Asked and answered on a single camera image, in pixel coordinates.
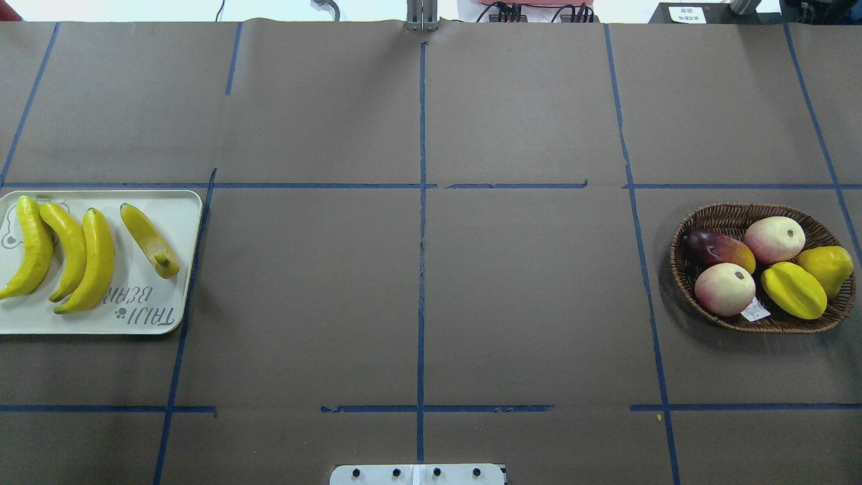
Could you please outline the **pale red apple upper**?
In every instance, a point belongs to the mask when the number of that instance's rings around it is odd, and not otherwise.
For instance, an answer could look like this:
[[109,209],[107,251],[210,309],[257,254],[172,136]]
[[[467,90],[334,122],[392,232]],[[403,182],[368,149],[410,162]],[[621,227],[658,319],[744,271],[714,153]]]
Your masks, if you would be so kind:
[[752,303],[756,283],[751,273],[737,264],[723,262],[707,268],[695,282],[698,302],[715,315],[739,315]]

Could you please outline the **yellow pear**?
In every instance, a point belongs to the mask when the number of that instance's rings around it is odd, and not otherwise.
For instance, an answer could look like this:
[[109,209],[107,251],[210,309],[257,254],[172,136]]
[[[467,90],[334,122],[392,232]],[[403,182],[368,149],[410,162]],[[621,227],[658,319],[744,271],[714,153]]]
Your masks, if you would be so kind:
[[854,270],[849,252],[841,246],[807,249],[800,252],[795,260],[798,266],[818,280],[827,295],[827,301],[838,296],[842,285]]

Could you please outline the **pale red apple lower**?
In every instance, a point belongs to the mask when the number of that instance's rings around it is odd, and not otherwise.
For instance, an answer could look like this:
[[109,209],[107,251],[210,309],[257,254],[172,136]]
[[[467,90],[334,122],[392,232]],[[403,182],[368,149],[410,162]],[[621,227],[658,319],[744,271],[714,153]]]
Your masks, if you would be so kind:
[[742,242],[757,262],[765,265],[796,257],[806,243],[806,234],[797,221],[789,217],[769,217],[752,224]]

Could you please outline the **yellow banana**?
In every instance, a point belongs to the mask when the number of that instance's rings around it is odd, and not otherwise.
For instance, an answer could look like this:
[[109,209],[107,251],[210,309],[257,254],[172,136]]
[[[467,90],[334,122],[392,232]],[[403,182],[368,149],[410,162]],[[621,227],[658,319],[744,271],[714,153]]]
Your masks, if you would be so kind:
[[86,266],[81,282],[68,300],[53,308],[57,315],[88,311],[104,298],[116,267],[116,245],[104,213],[90,207],[83,218]]
[[48,298],[51,302],[59,302],[73,294],[84,278],[87,263],[86,239],[82,224],[58,203],[41,203],[39,212],[42,221],[59,237],[64,253],[65,266],[61,280]]
[[120,215],[130,236],[151,263],[157,275],[163,279],[176,276],[180,270],[178,257],[150,218],[141,209],[129,203],[123,203],[120,206]]
[[2,289],[2,300],[31,294],[39,288],[53,257],[52,237],[41,218],[39,203],[31,196],[19,196],[16,214],[24,234],[24,258]]

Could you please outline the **pale red apple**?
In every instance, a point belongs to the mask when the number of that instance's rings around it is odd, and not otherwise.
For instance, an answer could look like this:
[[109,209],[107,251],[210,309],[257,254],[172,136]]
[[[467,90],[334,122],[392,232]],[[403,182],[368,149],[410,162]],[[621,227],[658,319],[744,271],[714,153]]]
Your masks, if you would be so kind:
[[715,315],[739,315],[752,303],[756,283],[751,273],[737,264],[723,262],[707,268],[695,282],[698,302]]
[[806,234],[797,221],[789,217],[769,217],[752,224],[742,242],[757,262],[765,265],[796,257],[806,243]]

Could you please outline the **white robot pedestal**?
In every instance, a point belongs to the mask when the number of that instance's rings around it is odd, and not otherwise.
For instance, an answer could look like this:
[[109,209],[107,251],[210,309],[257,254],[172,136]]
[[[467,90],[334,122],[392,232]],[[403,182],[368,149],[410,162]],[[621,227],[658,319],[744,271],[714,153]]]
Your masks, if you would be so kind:
[[403,463],[339,465],[329,484],[507,484],[495,463]]

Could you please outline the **yellow star fruit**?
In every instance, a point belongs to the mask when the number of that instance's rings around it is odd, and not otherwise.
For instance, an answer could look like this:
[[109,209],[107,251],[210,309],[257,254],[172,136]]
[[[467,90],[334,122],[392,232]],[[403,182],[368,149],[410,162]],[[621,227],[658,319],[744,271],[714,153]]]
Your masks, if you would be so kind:
[[776,262],[766,268],[761,284],[773,302],[800,319],[819,319],[827,309],[827,294],[819,280],[793,262]]

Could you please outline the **dark red fruit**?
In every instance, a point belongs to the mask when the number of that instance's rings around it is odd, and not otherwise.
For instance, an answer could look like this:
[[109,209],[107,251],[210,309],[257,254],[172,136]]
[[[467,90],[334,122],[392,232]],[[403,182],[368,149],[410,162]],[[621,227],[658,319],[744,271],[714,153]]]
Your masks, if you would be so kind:
[[756,259],[751,249],[741,240],[726,234],[692,229],[684,234],[683,243],[687,252],[705,267],[729,262],[744,268],[750,274],[756,270]]

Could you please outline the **white bear tray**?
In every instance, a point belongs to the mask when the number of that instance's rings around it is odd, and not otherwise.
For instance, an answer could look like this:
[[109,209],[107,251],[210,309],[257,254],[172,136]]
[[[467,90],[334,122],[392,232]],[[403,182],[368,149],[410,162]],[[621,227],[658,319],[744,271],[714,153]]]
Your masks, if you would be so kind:
[[[116,269],[104,298],[90,310],[56,315],[49,294],[64,267],[61,243],[55,242],[52,266],[40,287],[29,295],[4,300],[1,332],[11,334],[159,335],[172,331],[184,317],[191,268],[196,255],[203,203],[190,190],[29,190],[39,202],[58,203],[76,219],[96,208],[108,220],[116,248]],[[145,258],[125,224],[120,206],[129,203],[152,221],[178,255],[179,271],[161,278]]]

